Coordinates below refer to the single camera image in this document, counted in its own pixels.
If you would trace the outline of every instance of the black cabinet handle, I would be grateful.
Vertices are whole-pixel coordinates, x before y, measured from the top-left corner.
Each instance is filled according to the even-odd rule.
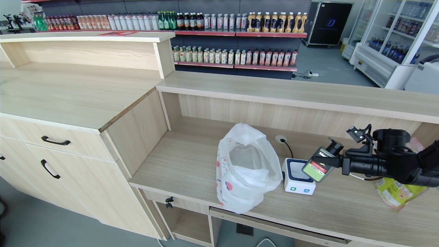
[[[53,142],[53,141],[49,141],[48,138],[49,138],[49,137],[43,135],[43,136],[41,137],[41,140],[43,140],[44,142],[49,142],[49,143],[58,144],[58,145],[63,145],[63,146],[67,146],[68,144],[70,144],[70,141],[69,141],[69,140],[65,140],[65,141],[63,141],[63,142]]]
[[[54,178],[56,178],[56,179],[59,179],[61,176],[60,175],[53,175],[50,171],[49,171],[49,169],[46,167],[46,163],[47,163],[47,161],[46,160],[41,160],[41,165],[44,167],[44,169],[46,169],[46,171],[52,176],[52,177],[54,177]]]

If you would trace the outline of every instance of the white plastic bag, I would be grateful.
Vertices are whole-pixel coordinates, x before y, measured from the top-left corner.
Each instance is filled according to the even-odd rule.
[[[238,123],[221,139],[216,158],[216,194],[225,210],[245,213],[282,180],[279,158],[266,136]]]

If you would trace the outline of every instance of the glass door fridge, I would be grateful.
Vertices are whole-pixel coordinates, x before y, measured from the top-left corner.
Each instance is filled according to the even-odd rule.
[[[438,0],[379,0],[349,62],[380,87],[400,87],[414,71],[438,11]]]
[[[343,50],[342,56],[346,59],[350,59],[354,51],[355,45],[361,42],[361,38],[366,32],[369,21],[372,18],[372,14],[375,10],[378,0],[366,0],[361,8],[360,14],[354,24],[354,28],[349,36],[349,41]]]

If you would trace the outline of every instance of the logo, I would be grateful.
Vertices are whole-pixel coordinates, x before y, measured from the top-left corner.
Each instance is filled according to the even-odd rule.
[[[326,21],[326,26],[332,27],[335,25],[335,22],[335,19],[328,19],[328,21]]]

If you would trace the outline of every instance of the robotic arm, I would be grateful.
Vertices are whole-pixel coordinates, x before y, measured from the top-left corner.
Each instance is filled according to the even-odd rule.
[[[365,129],[351,127],[347,133],[357,142],[363,142],[359,149],[348,149],[344,155],[339,155],[343,146],[331,140],[326,151],[334,157],[314,155],[307,163],[342,168],[343,175],[353,173],[365,174],[366,177],[379,176],[393,178],[402,184],[411,184],[427,187],[439,186],[439,140],[420,151],[414,153],[406,147],[410,141],[410,134],[404,130],[380,129],[370,135],[372,125]]]

